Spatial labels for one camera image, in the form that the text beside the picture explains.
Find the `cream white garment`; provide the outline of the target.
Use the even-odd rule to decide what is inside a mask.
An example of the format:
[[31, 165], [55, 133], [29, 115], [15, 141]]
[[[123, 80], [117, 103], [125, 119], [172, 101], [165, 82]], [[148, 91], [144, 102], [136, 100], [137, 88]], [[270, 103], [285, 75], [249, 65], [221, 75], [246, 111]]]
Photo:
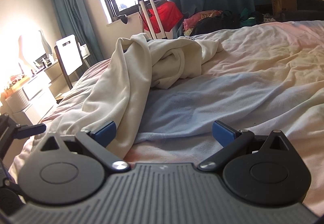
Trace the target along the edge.
[[47, 133], [74, 135], [113, 121], [116, 137], [108, 150], [120, 158], [131, 149], [152, 87], [168, 89], [195, 78], [222, 50], [220, 40], [150, 40], [144, 33], [116, 42], [111, 59], [89, 69], [47, 118]]

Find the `pile of clothes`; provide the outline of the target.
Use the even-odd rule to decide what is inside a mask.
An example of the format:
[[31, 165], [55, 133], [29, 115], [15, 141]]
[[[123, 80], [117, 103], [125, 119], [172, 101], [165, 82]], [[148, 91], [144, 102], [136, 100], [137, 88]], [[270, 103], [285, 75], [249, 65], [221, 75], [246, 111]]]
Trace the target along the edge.
[[195, 36], [224, 29], [252, 27], [272, 20], [271, 15], [267, 16], [259, 11], [249, 9], [244, 9], [241, 13], [234, 13], [229, 10], [208, 10], [198, 12], [184, 19], [182, 30], [184, 36]]

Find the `white dresser with items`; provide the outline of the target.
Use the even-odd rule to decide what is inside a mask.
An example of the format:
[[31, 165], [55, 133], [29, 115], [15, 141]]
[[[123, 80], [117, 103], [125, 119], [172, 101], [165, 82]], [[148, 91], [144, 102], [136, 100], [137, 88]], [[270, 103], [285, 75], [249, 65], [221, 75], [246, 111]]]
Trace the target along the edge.
[[[90, 52], [87, 45], [77, 43], [83, 65], [89, 67], [87, 57]], [[70, 76], [74, 86], [79, 79], [76, 71]], [[6, 106], [11, 110], [9, 116], [18, 124], [35, 125], [56, 106], [59, 99], [70, 91], [63, 76], [58, 59], [49, 67], [40, 69], [34, 76], [17, 81], [11, 88], [5, 90]]]

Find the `pastel tie-dye bed duvet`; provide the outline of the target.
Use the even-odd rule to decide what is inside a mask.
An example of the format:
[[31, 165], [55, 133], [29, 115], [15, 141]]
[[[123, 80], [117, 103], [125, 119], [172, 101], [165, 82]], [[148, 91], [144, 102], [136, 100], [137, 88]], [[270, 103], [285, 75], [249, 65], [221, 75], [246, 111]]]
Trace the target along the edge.
[[[111, 177], [87, 205], [26, 205], [12, 223], [321, 223], [323, 22], [268, 23], [195, 37], [223, 50], [201, 76], [152, 89], [135, 143], [134, 171]], [[219, 175], [192, 167], [221, 149], [214, 120], [254, 133], [282, 130], [311, 172], [304, 204], [254, 206]]]

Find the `white chair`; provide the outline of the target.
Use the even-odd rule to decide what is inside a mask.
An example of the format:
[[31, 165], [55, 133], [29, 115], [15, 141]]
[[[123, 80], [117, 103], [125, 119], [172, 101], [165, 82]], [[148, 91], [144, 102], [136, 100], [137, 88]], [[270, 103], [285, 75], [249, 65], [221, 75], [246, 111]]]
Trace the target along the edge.
[[72, 34], [56, 41], [54, 51], [68, 88], [72, 89], [73, 85], [69, 76], [83, 65], [75, 35]]

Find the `teal curtain left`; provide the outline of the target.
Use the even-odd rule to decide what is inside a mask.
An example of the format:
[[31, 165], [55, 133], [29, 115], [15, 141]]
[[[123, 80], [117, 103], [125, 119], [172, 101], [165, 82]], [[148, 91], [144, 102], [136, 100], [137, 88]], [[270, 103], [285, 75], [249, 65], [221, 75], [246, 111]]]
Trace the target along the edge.
[[75, 35], [80, 44], [86, 44], [92, 65], [104, 59], [87, 13], [84, 0], [51, 0], [62, 37]]

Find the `red bag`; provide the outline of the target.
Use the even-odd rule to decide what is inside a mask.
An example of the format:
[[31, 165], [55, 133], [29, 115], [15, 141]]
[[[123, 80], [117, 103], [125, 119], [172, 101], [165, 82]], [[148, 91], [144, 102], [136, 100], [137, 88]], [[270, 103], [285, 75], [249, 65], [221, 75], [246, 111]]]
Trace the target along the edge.
[[[177, 8], [176, 4], [171, 1], [162, 0], [155, 4], [163, 29], [166, 32], [170, 32], [183, 18], [183, 14]], [[148, 16], [156, 34], [160, 33], [157, 18], [151, 7], [151, 4], [147, 7]]]

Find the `brown paper bag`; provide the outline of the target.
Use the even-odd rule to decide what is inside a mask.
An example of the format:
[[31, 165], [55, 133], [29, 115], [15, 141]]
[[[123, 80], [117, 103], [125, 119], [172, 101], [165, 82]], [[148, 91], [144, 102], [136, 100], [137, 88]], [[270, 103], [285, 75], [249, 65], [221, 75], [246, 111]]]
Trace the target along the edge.
[[283, 11], [296, 11], [297, 0], [271, 0], [272, 12], [276, 16]]

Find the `black sofa chair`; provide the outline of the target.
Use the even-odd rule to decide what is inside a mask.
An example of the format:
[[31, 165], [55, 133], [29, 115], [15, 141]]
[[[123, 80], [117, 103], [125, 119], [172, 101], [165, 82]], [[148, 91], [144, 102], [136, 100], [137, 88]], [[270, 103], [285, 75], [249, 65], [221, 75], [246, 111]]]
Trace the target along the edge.
[[323, 20], [323, 0], [296, 0], [297, 10], [273, 16], [278, 22]]

